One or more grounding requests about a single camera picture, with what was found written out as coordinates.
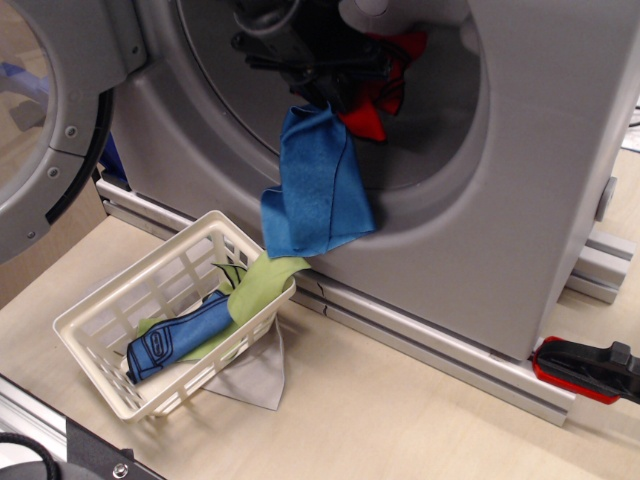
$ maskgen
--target red cloth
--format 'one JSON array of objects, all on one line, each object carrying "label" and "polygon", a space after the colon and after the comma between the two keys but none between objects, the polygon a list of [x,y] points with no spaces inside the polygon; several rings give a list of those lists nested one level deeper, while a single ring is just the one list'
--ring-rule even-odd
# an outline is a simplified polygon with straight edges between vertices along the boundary
[{"label": "red cloth", "polygon": [[391,61],[388,80],[363,82],[356,92],[353,107],[338,116],[352,135],[385,142],[387,134],[377,110],[397,115],[404,99],[404,72],[427,46],[425,32],[412,32],[391,37],[369,35],[379,41]]}]

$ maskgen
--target washing machine door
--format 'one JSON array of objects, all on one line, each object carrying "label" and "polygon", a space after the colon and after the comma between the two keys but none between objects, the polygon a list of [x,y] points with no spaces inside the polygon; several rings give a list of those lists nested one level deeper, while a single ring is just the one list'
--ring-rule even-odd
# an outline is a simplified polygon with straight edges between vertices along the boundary
[{"label": "washing machine door", "polygon": [[127,0],[0,0],[0,262],[81,191],[109,135],[111,89],[144,60]]}]

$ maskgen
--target black clamp handle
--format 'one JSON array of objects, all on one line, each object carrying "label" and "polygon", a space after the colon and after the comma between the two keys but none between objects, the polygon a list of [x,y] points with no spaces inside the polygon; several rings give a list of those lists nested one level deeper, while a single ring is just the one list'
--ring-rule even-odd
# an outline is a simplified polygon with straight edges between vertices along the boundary
[{"label": "black clamp handle", "polygon": [[607,405],[619,398],[640,403],[640,359],[624,343],[596,348],[549,337],[533,369],[540,380]]}]

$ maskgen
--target washing machine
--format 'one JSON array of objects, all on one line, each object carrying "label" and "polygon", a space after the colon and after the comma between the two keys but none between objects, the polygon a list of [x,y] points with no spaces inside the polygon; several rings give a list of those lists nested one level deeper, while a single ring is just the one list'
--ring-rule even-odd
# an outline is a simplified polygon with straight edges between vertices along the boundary
[{"label": "washing machine", "polygon": [[[309,258],[299,301],[523,408],[565,411],[526,364],[613,191],[640,93],[634,0],[4,0],[39,57],[0,44],[16,102],[0,257],[48,231],[110,133],[124,172],[98,182],[110,213],[170,235],[216,209],[263,241],[283,120],[309,98],[234,39],[269,47],[311,7],[361,35],[428,40],[400,113],[382,117],[388,141],[355,140],[378,230]],[[284,31],[279,48],[304,44]]]}]

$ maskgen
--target black cable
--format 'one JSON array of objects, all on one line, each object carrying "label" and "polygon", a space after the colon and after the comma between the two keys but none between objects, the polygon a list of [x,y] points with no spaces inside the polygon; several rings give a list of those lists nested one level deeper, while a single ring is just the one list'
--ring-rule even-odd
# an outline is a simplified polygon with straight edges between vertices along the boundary
[{"label": "black cable", "polygon": [[30,448],[42,457],[44,466],[47,469],[47,480],[61,480],[62,477],[60,477],[60,469],[58,468],[56,461],[46,448],[32,438],[25,437],[18,433],[0,433],[0,443],[14,443],[16,445],[22,445],[23,447]]},{"label": "black cable", "polygon": [[[640,105],[636,105],[635,110],[640,110]],[[629,128],[640,127],[640,122],[634,122],[629,124]]]}]

